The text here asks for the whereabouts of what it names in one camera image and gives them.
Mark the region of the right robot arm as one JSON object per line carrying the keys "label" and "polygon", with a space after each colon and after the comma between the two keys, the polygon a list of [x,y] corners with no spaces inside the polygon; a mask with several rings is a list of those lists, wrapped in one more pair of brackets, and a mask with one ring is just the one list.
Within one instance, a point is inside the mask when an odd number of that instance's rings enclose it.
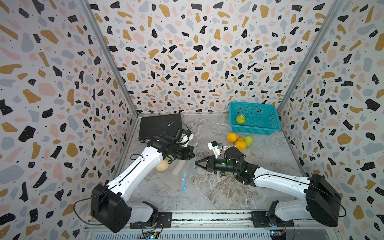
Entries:
{"label": "right robot arm", "polygon": [[327,227],[337,227],[341,196],[324,176],[296,177],[273,172],[246,161],[246,156],[235,147],[227,149],[223,156],[215,154],[195,162],[209,173],[232,173],[246,186],[268,188],[295,197],[293,201],[273,201],[266,214],[270,225],[277,221],[315,220]]}

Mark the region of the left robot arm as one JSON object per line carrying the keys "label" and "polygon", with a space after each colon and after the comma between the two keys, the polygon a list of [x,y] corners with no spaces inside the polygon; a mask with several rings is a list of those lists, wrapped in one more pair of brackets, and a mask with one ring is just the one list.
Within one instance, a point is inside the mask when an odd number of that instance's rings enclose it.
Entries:
{"label": "left robot arm", "polygon": [[151,138],[143,152],[114,180],[105,186],[98,184],[91,197],[91,216],[113,233],[121,231],[128,224],[158,227],[159,209],[148,203],[129,205],[128,201],[147,174],[166,157],[189,161],[195,157],[194,147],[188,143],[193,138],[190,130],[174,129]]}

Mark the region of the beige round fruit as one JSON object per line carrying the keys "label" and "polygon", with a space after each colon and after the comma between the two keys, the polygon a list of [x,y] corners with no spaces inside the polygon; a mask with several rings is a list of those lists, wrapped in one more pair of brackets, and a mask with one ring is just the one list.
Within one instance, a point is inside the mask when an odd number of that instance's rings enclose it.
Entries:
{"label": "beige round fruit", "polygon": [[169,164],[167,160],[161,161],[158,165],[156,165],[155,169],[159,172],[164,172],[168,169]]}

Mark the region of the clear blue zip-top bag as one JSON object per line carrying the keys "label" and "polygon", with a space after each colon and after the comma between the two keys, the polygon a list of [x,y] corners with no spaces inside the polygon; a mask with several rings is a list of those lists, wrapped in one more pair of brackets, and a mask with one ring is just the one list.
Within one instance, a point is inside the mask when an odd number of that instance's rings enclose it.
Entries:
{"label": "clear blue zip-top bag", "polygon": [[194,146],[194,154],[195,158],[190,160],[190,161],[181,161],[177,160],[176,167],[172,170],[172,175],[174,176],[182,176],[182,190],[181,192],[184,194],[187,184],[192,176],[192,174],[195,171],[195,162],[197,161],[197,148],[198,148],[199,143],[196,142]]}

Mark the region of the green pear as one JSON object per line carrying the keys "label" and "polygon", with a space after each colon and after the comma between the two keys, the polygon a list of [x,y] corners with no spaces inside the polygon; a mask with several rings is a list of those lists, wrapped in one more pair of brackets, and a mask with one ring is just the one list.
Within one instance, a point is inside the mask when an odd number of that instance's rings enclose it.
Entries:
{"label": "green pear", "polygon": [[245,117],[245,115],[244,115],[244,114],[242,114],[242,115],[238,115],[238,116],[236,117],[236,122],[237,122],[238,124],[240,124],[240,125],[244,124],[244,123],[246,122],[246,117]]}

